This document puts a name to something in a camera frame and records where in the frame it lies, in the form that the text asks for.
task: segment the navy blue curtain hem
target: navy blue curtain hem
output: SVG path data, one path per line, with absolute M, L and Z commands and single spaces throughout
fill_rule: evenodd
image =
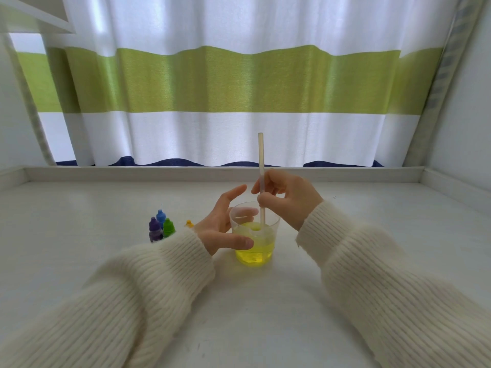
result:
M 76 160 L 69 160 L 69 161 L 57 161 L 57 165 L 60 166 L 77 166 L 77 161 Z M 186 159 L 166 159 L 166 160 L 161 160 L 157 161 L 152 164 L 136 164 L 135 159 L 133 159 L 132 156 L 124 156 L 120 158 L 117 162 L 114 164 L 111 164 L 110 166 L 205 166 L 201 165 L 198 163 L 194 163 L 193 161 L 186 160 Z M 252 161 L 235 161 L 233 163 L 228 163 L 220 166 L 259 166 L 258 163 L 252 162 Z M 309 163 L 304 164 L 306 167 L 356 167 L 360 168 L 359 165 L 348 165 L 348 164 L 335 164 L 335 163 L 330 163 L 328 161 L 312 161 Z M 384 166 L 377 162 L 377 160 L 374 160 L 373 165 L 371 166 L 372 168 L 383 168 Z

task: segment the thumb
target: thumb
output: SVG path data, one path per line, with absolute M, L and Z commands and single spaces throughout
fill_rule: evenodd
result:
M 217 250 L 220 248 L 247 250 L 254 246 L 254 241 L 242 235 L 215 232 L 213 233 L 213 246 Z
M 275 212 L 277 215 L 282 216 L 281 212 L 285 209 L 285 199 L 279 198 L 270 194 L 269 192 L 263 192 L 257 197 L 257 202 L 261 207 L 268 208 Z

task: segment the cream knit sweater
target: cream knit sweater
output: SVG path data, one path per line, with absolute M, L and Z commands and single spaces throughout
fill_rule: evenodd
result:
M 324 202 L 297 242 L 382 367 L 491 367 L 490 312 L 408 263 L 383 231 Z M 189 229 L 130 248 L 4 343 L 0 367 L 150 368 L 214 274 Z

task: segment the stirring stick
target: stirring stick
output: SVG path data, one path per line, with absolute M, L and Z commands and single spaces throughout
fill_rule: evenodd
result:
M 259 133 L 259 189 L 260 193 L 264 192 L 264 138 Z M 266 226 L 266 209 L 261 208 L 261 229 Z

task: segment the green bottle cap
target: green bottle cap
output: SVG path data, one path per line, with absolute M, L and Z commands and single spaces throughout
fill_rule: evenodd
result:
M 165 237 L 169 237 L 170 235 L 174 234 L 175 232 L 176 232 L 176 229 L 174 228 L 174 223 L 169 218 L 166 218 L 164 223 L 163 223 L 163 235 Z

